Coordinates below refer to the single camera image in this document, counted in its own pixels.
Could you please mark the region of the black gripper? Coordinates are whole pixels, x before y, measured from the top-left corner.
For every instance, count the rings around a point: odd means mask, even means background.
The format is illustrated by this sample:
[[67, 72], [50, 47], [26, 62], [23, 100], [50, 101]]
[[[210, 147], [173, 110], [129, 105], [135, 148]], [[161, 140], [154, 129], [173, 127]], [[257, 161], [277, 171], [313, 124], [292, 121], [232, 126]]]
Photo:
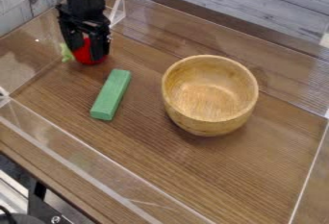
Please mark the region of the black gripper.
[[[106, 28], [111, 21], [105, 16], [106, 0], [66, 0], [57, 5], [59, 25], [65, 41], [71, 51], [83, 47], [83, 30]], [[91, 59], [98, 62], [110, 53], [110, 31], [94, 32], [90, 38]]]

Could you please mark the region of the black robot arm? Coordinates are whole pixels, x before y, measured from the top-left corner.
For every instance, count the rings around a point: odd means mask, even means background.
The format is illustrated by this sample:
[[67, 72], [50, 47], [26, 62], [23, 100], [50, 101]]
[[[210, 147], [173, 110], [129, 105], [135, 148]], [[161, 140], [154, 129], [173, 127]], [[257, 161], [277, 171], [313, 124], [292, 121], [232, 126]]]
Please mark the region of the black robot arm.
[[75, 60], [90, 65], [102, 62], [111, 48], [106, 0], [66, 0], [55, 8], [61, 32]]

